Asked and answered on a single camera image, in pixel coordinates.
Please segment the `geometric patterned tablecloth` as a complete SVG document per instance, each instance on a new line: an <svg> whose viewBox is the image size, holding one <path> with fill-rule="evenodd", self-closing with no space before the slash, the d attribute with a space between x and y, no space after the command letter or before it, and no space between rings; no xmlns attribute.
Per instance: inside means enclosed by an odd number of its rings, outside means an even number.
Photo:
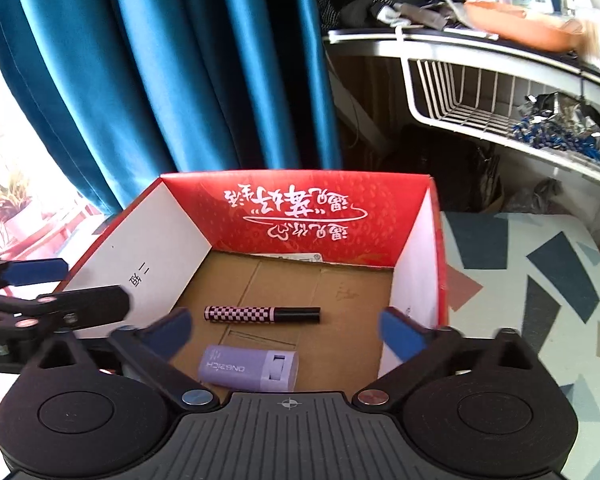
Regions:
<svg viewBox="0 0 600 480"><path fill-rule="evenodd" d="M577 414L564 474L600 479L600 251L558 214L442 216L450 323L468 337L513 328Z"/></svg>

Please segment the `blue silver snack packets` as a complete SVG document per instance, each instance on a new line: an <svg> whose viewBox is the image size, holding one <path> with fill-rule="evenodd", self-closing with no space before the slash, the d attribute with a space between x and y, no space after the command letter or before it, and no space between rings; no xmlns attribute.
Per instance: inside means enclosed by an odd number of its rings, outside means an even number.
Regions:
<svg viewBox="0 0 600 480"><path fill-rule="evenodd" d="M526 96L509 135L532 148L570 152L600 163L600 112L562 92Z"/></svg>

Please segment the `orange plastic tray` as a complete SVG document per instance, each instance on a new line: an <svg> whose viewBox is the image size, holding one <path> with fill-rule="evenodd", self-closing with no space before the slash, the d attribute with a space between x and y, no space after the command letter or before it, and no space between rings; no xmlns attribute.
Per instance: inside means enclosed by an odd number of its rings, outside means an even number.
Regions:
<svg viewBox="0 0 600 480"><path fill-rule="evenodd" d="M577 51L585 38L584 26L574 18L486 1L465 2L464 10L472 26L535 50L553 53Z"/></svg>

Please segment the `white dressing table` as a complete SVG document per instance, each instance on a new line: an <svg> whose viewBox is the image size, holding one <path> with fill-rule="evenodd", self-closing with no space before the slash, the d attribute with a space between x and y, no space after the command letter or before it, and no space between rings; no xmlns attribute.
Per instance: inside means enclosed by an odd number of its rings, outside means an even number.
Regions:
<svg viewBox="0 0 600 480"><path fill-rule="evenodd" d="M501 65L503 72L516 67L531 70L546 65L554 70L566 70L572 74L591 74L600 78L600 72L591 66L577 66L566 58L535 53L523 48L509 46L503 41L462 37L443 32L418 32L412 30L363 30L362 32L330 32L324 40L328 53L332 55L372 56L373 58L395 58L401 65L402 58L413 60L449 61L466 66L489 67ZM588 222L588 228L600 243L600 184L588 180L575 172L560 169L543 162L554 178L577 189L583 204L575 204L575 212Z"/></svg>

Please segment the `blue curtain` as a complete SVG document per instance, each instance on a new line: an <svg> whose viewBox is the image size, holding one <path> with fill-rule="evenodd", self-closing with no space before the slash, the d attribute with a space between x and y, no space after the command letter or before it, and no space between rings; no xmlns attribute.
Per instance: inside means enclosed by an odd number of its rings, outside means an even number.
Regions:
<svg viewBox="0 0 600 480"><path fill-rule="evenodd" d="M342 165L317 0L0 0L0 70L107 214L162 174Z"/></svg>

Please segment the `purple rectangular case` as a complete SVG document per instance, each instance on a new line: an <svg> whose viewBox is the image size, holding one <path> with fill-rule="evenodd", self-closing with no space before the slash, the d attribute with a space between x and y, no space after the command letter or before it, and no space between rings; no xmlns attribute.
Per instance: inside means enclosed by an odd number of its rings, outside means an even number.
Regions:
<svg viewBox="0 0 600 480"><path fill-rule="evenodd" d="M209 346L198 366L201 382L248 392L293 392L299 358L294 351Z"/></svg>

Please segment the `checkered pink black pen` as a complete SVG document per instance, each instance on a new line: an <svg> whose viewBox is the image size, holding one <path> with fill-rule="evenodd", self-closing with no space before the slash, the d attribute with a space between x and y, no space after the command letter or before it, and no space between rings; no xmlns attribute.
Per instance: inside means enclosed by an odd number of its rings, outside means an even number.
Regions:
<svg viewBox="0 0 600 480"><path fill-rule="evenodd" d="M204 319L212 323L254 324L318 324L321 322L319 307L227 307L204 308Z"/></svg>

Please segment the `red cardboard box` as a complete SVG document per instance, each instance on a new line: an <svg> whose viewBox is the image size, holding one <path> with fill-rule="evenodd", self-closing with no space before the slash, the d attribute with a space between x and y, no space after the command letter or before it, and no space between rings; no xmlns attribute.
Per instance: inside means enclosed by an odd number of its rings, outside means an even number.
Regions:
<svg viewBox="0 0 600 480"><path fill-rule="evenodd" d="M212 344L294 351L297 387L356 393L398 364L378 333L394 307L446 320L434 180L424 174L253 170L165 174L74 264L64 289L119 285L126 322L175 308L193 333L173 365L196 376ZM318 324L212 323L204 308L319 307Z"/></svg>

